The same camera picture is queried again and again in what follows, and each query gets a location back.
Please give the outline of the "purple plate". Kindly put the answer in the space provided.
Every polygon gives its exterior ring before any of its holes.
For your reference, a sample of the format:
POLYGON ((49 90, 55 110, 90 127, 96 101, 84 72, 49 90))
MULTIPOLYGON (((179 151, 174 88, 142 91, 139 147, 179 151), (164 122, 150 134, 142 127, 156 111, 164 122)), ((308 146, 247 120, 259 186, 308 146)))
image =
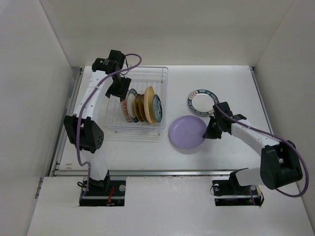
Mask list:
POLYGON ((169 127, 170 142, 179 149, 190 150, 199 147, 203 142, 206 123, 196 116, 182 116, 169 127))

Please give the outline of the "green rim white plate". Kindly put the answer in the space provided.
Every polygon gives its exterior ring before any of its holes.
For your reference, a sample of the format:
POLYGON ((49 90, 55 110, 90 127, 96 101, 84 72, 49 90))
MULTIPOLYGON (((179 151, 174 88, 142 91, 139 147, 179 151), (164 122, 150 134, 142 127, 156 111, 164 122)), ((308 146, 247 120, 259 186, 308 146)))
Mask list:
POLYGON ((213 106, 219 103, 219 98, 209 90, 197 89, 189 94, 187 103, 193 114, 209 117, 214 114, 213 106))

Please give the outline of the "beige plate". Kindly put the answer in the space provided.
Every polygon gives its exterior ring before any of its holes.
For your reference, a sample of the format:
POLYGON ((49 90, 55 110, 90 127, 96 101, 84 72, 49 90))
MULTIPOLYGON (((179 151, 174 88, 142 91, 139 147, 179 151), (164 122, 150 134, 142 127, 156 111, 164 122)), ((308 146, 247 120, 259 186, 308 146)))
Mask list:
POLYGON ((145 116, 150 124, 154 124, 156 122, 154 109, 153 109, 154 95, 155 95, 155 92, 154 92, 153 87, 152 86, 147 87, 144 93, 144 110, 145 110, 145 116))

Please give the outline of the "white wire dish rack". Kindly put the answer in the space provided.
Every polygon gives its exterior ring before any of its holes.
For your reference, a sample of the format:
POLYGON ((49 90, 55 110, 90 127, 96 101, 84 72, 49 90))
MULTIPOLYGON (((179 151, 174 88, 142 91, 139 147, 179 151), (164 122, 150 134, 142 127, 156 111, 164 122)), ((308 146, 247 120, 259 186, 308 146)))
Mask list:
POLYGON ((168 68, 140 66, 126 76, 131 78, 127 95, 110 98, 105 126, 116 132, 160 135, 166 126, 168 68))

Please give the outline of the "blue floral plate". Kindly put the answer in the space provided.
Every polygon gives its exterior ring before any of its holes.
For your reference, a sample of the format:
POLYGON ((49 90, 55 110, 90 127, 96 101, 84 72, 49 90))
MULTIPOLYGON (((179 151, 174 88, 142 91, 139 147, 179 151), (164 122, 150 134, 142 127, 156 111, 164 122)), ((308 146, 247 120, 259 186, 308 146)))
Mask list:
POLYGON ((157 94, 154 95, 153 97, 153 111, 154 111, 154 116, 156 119, 156 122, 161 122, 162 120, 162 103, 157 94))

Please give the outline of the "orange pattern white plate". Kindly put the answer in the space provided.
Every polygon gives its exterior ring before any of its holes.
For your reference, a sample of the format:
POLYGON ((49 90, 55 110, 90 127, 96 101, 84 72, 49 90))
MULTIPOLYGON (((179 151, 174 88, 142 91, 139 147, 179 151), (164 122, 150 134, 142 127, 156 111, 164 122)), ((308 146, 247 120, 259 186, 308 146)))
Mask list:
POLYGON ((121 108, 121 112, 122 112, 122 115, 123 115, 124 119, 127 122, 132 122, 132 120, 130 118, 130 115, 129 115, 129 112, 128 112, 128 109, 127 109, 126 98, 124 100, 120 101, 120 108, 121 108))

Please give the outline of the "yellow brown patterned plate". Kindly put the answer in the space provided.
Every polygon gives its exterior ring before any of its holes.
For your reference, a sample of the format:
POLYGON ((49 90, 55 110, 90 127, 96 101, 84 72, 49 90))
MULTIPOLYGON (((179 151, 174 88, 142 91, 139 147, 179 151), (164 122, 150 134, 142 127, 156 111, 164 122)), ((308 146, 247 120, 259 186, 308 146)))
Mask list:
POLYGON ((134 102, 134 108, 135 108, 135 113, 136 113, 136 117, 138 118, 138 120, 140 122, 144 122, 144 119, 141 116, 140 107, 139 107, 140 96, 141 96, 140 94, 136 95, 135 102, 134 102))

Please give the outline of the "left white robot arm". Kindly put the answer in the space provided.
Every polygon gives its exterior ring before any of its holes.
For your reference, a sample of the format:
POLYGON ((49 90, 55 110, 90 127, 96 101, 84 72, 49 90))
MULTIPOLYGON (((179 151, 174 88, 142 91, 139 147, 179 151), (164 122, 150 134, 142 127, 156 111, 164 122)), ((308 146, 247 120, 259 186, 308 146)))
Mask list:
POLYGON ((108 58, 96 58, 92 64, 92 74, 86 92, 72 115, 64 117, 63 124, 67 137, 75 146, 78 164, 88 168, 86 182, 81 187, 88 191, 90 185, 99 195, 105 195, 110 190, 107 181, 108 170, 102 167, 96 169, 96 163, 90 158, 82 160, 82 152, 94 155, 104 141, 104 132, 97 123, 102 104, 111 97, 124 99, 127 95, 131 78, 124 77, 123 72, 129 72, 134 67, 125 66, 126 55, 118 50, 111 50, 108 58))

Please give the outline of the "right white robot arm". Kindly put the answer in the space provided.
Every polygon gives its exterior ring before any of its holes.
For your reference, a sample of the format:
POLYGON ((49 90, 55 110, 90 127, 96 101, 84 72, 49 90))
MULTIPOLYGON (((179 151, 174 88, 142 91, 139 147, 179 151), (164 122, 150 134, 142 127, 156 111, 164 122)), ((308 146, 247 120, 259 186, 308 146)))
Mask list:
POLYGON ((228 188, 238 194, 246 186, 264 185, 271 190, 300 181, 305 163, 292 142, 260 130, 241 114, 233 114, 228 103, 216 103, 204 139, 220 139, 228 133, 247 144, 260 157, 256 168, 243 168, 230 174, 228 188))

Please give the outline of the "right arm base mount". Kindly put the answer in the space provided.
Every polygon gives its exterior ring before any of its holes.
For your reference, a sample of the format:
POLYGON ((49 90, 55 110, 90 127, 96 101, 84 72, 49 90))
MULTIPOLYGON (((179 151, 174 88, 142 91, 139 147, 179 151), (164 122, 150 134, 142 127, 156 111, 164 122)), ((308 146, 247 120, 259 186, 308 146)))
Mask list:
POLYGON ((211 190, 217 207, 261 207, 265 200, 258 186, 240 186, 229 179, 213 179, 211 190))

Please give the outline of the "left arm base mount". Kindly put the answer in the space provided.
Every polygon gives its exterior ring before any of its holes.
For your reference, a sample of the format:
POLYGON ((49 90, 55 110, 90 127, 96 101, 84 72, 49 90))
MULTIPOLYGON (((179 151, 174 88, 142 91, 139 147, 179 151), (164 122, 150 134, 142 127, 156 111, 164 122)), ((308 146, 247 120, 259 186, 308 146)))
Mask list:
POLYGON ((112 180, 109 188, 93 187, 89 185, 87 193, 79 200, 81 207, 124 207, 126 181, 112 180))

